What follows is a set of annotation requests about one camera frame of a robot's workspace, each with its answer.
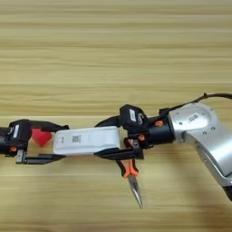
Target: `black cable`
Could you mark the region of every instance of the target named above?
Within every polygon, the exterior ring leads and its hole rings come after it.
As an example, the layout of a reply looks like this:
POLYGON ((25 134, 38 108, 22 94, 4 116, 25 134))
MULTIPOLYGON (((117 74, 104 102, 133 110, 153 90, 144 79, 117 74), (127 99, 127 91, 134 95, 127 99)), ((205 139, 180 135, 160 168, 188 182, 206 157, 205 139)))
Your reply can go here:
POLYGON ((161 120, 163 117, 167 116, 170 111, 174 111, 178 108, 183 107, 184 105, 191 104, 191 103, 197 103, 204 99, 213 98, 213 97, 220 97, 220 98, 227 98, 232 100, 232 94, 231 93, 214 93, 214 94, 206 94, 204 93, 203 96, 200 96, 199 98, 195 99, 194 101, 190 101, 184 104, 176 105, 171 108, 167 108, 165 111, 163 111, 159 116, 150 118, 150 124, 154 123, 155 121, 161 120))

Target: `red plastic piece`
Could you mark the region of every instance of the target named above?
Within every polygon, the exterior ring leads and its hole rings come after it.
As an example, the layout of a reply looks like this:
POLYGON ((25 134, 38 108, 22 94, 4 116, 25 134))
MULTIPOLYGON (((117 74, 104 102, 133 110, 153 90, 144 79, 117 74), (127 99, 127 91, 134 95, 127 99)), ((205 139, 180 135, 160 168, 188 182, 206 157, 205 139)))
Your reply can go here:
POLYGON ((33 129, 33 139, 41 147, 44 146, 53 136, 51 132, 41 131, 40 129, 33 129))

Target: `white plastic part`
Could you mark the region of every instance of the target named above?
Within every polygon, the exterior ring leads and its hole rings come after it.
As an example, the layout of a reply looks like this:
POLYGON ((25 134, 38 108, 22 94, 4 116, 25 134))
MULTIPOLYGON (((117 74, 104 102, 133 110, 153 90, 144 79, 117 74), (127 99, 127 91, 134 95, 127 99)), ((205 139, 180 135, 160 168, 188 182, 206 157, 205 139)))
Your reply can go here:
POLYGON ((53 144, 57 155, 86 155, 112 148, 120 148, 119 129, 114 126, 59 130, 53 144))

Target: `wooden table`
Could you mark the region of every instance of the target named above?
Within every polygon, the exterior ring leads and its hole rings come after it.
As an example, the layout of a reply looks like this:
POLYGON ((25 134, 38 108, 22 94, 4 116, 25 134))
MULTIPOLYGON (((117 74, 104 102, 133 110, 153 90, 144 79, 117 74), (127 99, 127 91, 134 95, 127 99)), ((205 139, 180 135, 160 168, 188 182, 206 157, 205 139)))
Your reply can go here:
MULTIPOLYGON (((92 127, 232 90, 228 0, 0 0, 0 121, 92 127)), ((231 101, 204 101, 230 128, 231 101)), ((50 150, 52 143, 42 151, 50 150)), ((32 141, 30 152, 39 148, 32 141)), ((232 205, 190 146, 138 161, 144 209, 114 162, 0 162, 0 231, 232 231, 232 205)))

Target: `robotic arm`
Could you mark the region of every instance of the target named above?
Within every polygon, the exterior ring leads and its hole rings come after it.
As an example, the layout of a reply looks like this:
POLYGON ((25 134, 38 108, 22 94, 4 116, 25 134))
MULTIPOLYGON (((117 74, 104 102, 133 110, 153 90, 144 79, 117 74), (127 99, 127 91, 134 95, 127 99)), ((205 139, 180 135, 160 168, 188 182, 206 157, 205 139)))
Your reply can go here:
POLYGON ((232 200, 232 131, 218 120, 213 109, 198 103, 209 97, 232 100, 232 94, 228 93, 204 94, 195 101, 161 109, 157 117, 151 118, 142 109, 125 105, 120 108, 120 115, 90 129, 69 130, 68 126, 48 121, 14 121, 8 128, 0 128, 0 153, 16 157, 18 164, 46 164, 67 155, 94 154, 116 160, 124 175, 121 161, 143 160, 143 149, 174 141, 187 143, 196 148, 212 176, 232 200), (126 149, 121 149, 119 127, 128 132, 124 139, 126 149), (27 156, 33 129, 55 133, 54 154, 27 156))

